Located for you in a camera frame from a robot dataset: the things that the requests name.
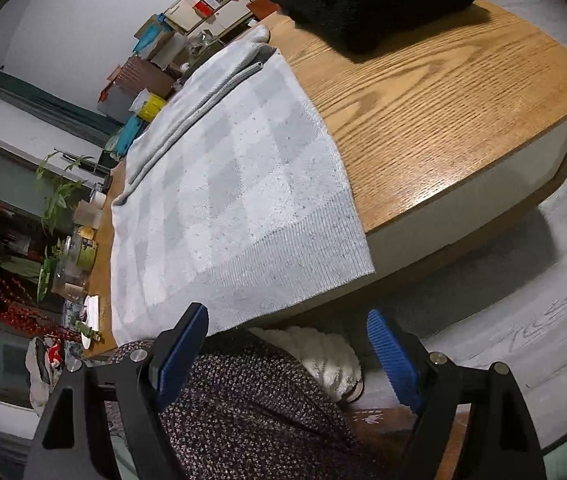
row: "gray checkered sweater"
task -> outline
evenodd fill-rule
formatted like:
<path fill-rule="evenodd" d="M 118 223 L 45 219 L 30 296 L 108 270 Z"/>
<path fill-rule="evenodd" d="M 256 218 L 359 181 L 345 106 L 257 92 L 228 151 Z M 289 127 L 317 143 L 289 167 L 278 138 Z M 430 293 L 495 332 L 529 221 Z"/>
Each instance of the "gray checkered sweater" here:
<path fill-rule="evenodd" d="M 112 204 L 112 331 L 210 334 L 374 271 L 339 150 L 260 26 L 188 80 L 133 144 Z"/>

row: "gray floor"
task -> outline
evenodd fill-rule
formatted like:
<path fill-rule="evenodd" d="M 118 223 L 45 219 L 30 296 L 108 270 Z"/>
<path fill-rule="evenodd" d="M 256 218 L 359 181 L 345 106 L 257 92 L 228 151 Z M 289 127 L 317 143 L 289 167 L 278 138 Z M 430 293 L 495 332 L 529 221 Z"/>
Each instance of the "gray floor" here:
<path fill-rule="evenodd" d="M 490 0 L 567 46 L 563 0 Z M 317 325 L 343 333 L 367 374 L 362 408 L 396 404 L 367 344 L 361 305 Z M 457 364 L 508 363 L 545 446 L 567 432 L 567 181 L 513 229 L 464 259 L 377 302 L 427 348 Z"/>

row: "dark patterned fabric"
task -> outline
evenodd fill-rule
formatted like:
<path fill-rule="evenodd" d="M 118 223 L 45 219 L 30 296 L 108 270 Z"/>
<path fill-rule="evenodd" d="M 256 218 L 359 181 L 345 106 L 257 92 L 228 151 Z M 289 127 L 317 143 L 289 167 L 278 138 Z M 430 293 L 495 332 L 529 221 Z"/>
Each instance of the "dark patterned fabric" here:
<path fill-rule="evenodd" d="M 128 343 L 112 360 L 151 344 Z M 121 434 L 113 406 L 108 417 L 111 431 Z M 243 330 L 206 339 L 181 396 L 161 421 L 190 478 L 388 477 L 306 369 Z"/>

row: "curtain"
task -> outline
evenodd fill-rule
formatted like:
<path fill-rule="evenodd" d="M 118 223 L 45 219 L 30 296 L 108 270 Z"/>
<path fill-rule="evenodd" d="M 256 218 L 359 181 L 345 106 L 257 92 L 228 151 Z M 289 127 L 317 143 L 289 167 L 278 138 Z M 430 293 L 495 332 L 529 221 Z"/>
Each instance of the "curtain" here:
<path fill-rule="evenodd" d="M 59 99 L 5 72 L 0 72 L 0 99 L 101 148 L 121 128 L 114 119 Z"/>

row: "yellow bucket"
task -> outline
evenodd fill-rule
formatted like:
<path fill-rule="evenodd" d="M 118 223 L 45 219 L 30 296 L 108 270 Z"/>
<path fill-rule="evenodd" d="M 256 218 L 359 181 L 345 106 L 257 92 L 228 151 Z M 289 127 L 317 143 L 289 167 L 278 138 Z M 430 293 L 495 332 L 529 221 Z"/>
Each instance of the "yellow bucket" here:
<path fill-rule="evenodd" d="M 148 90 L 142 90 L 132 103 L 130 110 L 150 123 L 166 104 L 167 102 L 158 95 Z"/>

